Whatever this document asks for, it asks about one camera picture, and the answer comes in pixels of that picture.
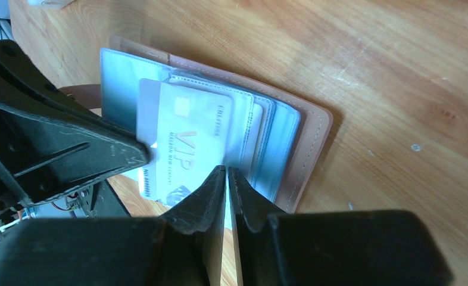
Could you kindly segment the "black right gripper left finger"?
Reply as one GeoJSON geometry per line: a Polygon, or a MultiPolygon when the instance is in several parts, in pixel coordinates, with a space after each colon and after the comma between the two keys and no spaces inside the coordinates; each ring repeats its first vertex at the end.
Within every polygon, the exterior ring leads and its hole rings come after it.
{"type": "Polygon", "coordinates": [[[219,285],[226,169],[157,217],[31,219],[0,244],[0,285],[219,285]]]}

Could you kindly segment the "beige leather card holder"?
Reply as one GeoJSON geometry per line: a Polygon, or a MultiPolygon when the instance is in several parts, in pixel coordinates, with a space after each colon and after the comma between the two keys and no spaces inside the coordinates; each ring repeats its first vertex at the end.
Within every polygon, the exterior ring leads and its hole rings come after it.
{"type": "Polygon", "coordinates": [[[293,213],[322,151],[332,115],[259,81],[113,36],[99,52],[101,82],[65,87],[87,108],[136,134],[139,82],[156,80],[232,99],[222,164],[240,169],[264,198],[293,213]]]}

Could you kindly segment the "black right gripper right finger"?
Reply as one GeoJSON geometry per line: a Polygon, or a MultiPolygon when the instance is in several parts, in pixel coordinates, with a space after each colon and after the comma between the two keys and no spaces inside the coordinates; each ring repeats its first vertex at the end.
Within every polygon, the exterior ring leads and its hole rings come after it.
{"type": "Polygon", "coordinates": [[[450,285],[425,224],[406,210],[289,214],[228,171],[242,285],[450,285]]]}

